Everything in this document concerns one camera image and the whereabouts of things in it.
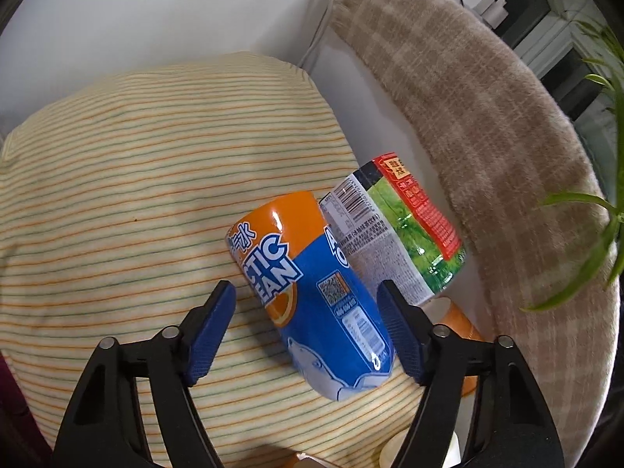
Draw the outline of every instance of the yellow striped cloth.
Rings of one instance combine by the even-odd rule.
[[[0,161],[0,347],[50,444],[99,339],[147,339],[230,279],[235,316],[191,392],[224,464],[281,466],[303,450],[373,466],[420,390],[397,365],[346,403],[314,392],[223,240],[272,197],[319,197],[355,168],[308,75],[250,53],[116,76],[14,130]],[[149,383],[138,386],[167,464]]]

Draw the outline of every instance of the orange slice illustration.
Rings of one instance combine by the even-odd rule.
[[[265,307],[269,317],[277,327],[288,324],[297,308],[297,286],[292,284]]]

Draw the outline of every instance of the spider plant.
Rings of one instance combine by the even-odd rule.
[[[600,84],[613,103],[613,106],[607,110],[615,115],[617,126],[616,203],[614,206],[596,195],[576,192],[555,193],[546,198],[544,201],[545,205],[561,202],[598,204],[598,206],[604,207],[609,212],[609,223],[602,231],[575,278],[563,290],[560,290],[543,303],[523,308],[523,311],[545,311],[572,298],[598,273],[608,256],[611,244],[618,239],[618,255],[606,280],[605,287],[612,284],[624,271],[624,92],[622,90],[624,49],[609,26],[602,26],[596,22],[589,21],[577,21],[576,24],[581,33],[590,37],[604,50],[604,53],[600,53],[596,57],[583,59],[584,62],[599,68],[600,71],[610,72],[610,75],[591,73],[586,75],[585,78]]]

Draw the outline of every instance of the barcode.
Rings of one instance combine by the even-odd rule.
[[[353,179],[346,178],[334,190],[347,212],[351,215],[354,222],[358,222],[361,218],[370,213],[371,207],[362,194],[360,189],[355,185]]]
[[[342,323],[369,362],[381,365],[381,356],[386,344],[360,306],[356,306],[344,317]]]
[[[339,271],[319,281],[317,286],[330,306],[347,297],[351,291]]]

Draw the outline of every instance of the silver rivet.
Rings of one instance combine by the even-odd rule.
[[[437,326],[433,326],[433,333],[437,337],[447,337],[450,334],[450,329],[443,324],[438,324]]]
[[[512,346],[514,346],[514,340],[511,339],[509,336],[503,335],[498,338],[498,344],[505,348],[511,348]]]
[[[100,348],[103,348],[104,350],[108,350],[114,344],[115,344],[115,338],[111,336],[103,337],[100,340]]]
[[[169,326],[162,330],[162,337],[166,337],[167,339],[172,339],[180,334],[180,330],[176,326]]]

